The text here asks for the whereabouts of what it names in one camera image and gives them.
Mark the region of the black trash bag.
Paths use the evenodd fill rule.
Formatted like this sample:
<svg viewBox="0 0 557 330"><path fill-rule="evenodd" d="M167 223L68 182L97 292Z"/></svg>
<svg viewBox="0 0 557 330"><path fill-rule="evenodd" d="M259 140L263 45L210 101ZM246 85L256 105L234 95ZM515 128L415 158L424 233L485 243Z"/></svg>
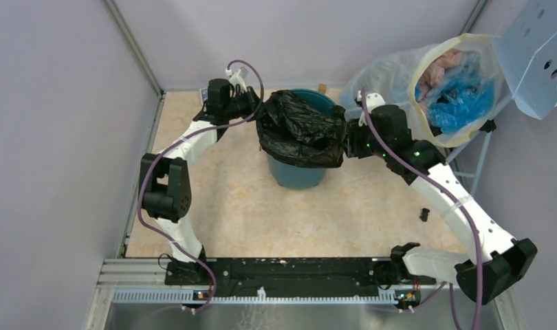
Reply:
<svg viewBox="0 0 557 330"><path fill-rule="evenodd" d="M260 147L274 159L301 168L338 168L347 134L345 109L325 110L292 90L271 93L256 115Z"/></svg>

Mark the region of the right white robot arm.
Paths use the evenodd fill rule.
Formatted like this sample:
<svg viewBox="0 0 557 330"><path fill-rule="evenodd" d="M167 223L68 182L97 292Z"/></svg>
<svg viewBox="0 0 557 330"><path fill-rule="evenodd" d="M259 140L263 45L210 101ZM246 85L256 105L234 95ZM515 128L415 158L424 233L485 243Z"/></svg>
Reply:
<svg viewBox="0 0 557 330"><path fill-rule="evenodd" d="M349 158L381 157L386 167L425 197L466 251L434 250L418 243L392 249L390 273L399 283L416 276L456 284L470 300L488 304L527 273L538 249L529 238L517 239L504 230L460 184L436 146L414 140L405 112L388 104L371 111L371 123L361 124L363 111L345 111Z"/></svg>

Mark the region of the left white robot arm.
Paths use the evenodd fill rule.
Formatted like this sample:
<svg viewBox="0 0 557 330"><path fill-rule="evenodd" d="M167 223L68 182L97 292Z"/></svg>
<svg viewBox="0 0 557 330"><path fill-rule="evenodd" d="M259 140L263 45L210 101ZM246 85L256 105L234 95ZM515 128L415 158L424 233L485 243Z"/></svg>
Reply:
<svg viewBox="0 0 557 330"><path fill-rule="evenodd" d="M263 90L213 79L206 101L185 132L159 153L147 153L141 159L138 219L168 241L174 260L183 263L182 276L191 284L203 282L208 267L200 259L203 245L188 219L192 203L189 169L230 127L252 121L263 99Z"/></svg>

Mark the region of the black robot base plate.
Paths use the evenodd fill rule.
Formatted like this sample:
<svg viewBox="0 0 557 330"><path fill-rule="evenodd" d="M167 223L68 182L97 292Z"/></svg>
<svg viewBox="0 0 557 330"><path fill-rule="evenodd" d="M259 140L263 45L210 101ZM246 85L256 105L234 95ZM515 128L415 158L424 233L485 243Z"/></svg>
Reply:
<svg viewBox="0 0 557 330"><path fill-rule="evenodd" d="M344 258L207 258L204 265L171 261L164 282L170 286L201 285L216 298L351 298L378 296L411 277L387 259Z"/></svg>

